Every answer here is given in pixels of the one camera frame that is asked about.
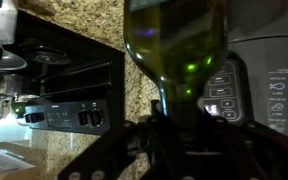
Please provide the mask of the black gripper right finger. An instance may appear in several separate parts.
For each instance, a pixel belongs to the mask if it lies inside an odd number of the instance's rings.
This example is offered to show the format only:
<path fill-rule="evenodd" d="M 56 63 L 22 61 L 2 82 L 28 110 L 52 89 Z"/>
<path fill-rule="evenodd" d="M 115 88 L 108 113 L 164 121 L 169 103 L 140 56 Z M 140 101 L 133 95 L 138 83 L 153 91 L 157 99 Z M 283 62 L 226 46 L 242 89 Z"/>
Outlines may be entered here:
<path fill-rule="evenodd" d="M 254 120 L 240 126 L 214 117 L 236 180 L 288 180 L 288 137 Z"/>

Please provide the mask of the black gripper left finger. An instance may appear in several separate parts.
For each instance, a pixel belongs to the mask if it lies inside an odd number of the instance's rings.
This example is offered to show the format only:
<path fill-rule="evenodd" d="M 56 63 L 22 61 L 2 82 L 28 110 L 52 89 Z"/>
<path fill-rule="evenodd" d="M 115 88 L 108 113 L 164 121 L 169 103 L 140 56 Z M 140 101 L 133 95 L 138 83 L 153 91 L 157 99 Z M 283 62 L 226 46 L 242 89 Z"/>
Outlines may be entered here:
<path fill-rule="evenodd" d="M 142 116 L 137 124 L 124 121 L 112 127 L 66 165 L 56 180 L 117 180 L 139 154 L 146 154 L 150 163 L 139 180 L 167 180 L 170 177 L 167 166 L 156 158 L 149 139 L 151 119 Z"/>

